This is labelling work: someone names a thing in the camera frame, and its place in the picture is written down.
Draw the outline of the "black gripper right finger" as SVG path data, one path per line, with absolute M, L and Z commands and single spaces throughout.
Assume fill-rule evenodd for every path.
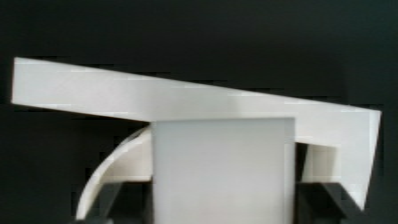
M 296 144 L 294 224 L 353 224 L 365 216 L 349 191 L 333 180 L 337 148 Z

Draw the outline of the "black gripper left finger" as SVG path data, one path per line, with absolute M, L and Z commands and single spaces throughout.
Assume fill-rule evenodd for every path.
M 107 183 L 84 218 L 74 224 L 154 224 L 154 185 Z

